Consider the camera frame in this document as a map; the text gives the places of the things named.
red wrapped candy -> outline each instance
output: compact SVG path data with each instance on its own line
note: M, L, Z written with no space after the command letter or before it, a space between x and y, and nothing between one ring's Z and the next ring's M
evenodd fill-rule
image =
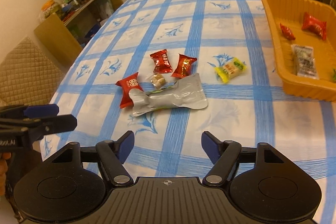
M154 60L155 63L155 69L153 72L157 73L168 73L172 72L173 69L169 63L168 56L167 56L167 50L161 50L158 52L155 52L150 55L150 57Z
M327 22L320 21L317 18L309 15L307 12L305 12L303 17L302 30L310 30L311 32L322 37L322 40L327 39Z
M194 63L197 58L187 57L186 55L180 54L178 65L172 77L184 78L190 75L191 64Z
M289 27L284 26L280 23L280 28L284 37L286 37L288 40L295 40L295 36L293 35L293 32Z
M133 106L133 101L128 95L131 89L139 89L143 91L138 84L137 77L138 72L115 83L123 89L123 98L121 99L120 108Z

orange basket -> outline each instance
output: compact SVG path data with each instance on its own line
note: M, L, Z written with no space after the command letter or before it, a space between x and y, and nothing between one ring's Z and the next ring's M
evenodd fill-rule
M272 34L277 73L287 94L306 98L336 101L336 84L332 82L336 69L336 12L329 5L315 0L262 0ZM308 12L327 22L327 39L301 30L303 15ZM283 37L280 23L290 27L296 40ZM314 48L314 58L319 80L299 77L293 73L294 61L291 45Z

wooden cabinet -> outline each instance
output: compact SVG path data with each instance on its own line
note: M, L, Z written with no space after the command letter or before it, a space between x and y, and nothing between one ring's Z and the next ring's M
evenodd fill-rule
M85 19L89 11L95 14L95 7L91 5L95 0L89 0L82 5L72 17L62 22L56 14L49 16L36 27L34 33L53 56L66 68L70 68L76 60L82 47L68 30L72 23L78 19ZM126 0L111 0L113 9L116 11Z

yellow wrapped candy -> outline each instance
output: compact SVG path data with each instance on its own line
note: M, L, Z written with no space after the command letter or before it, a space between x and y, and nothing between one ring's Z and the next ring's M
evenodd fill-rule
M215 68L216 73L225 84L240 75L244 70L246 70L246 65L236 57L228 61L224 66Z

blue and white tablecloth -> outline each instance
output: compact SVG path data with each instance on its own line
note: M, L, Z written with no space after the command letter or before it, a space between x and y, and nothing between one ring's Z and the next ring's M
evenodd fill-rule
M173 69L179 53L197 57L192 71L200 74L209 106L133 117L131 108L119 108L122 90L114 83L138 71L140 85L152 90L145 80L154 69L150 54L164 48ZM213 67L231 57L248 70L224 85ZM44 159L70 141L93 146L133 130L135 147L124 166L134 179L202 178L212 167L201 148L203 131L243 146L268 142L319 183L315 220L336 220L336 105L283 92L261 0L128 0L85 47L51 102L60 114L77 117L78 126L45 137ZM252 166L243 164L240 172ZM98 172L96 164L85 167Z

